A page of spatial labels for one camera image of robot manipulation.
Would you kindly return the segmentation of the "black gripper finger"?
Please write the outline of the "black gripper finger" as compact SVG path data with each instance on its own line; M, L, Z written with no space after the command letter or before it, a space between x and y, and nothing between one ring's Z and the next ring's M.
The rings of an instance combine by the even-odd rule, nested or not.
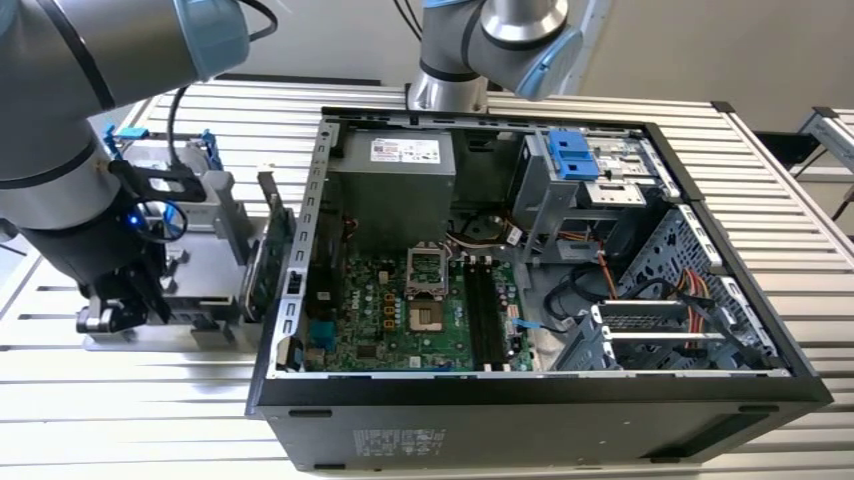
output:
M151 320L169 322L172 311L155 278L140 270L119 269L99 279L101 330L128 330Z

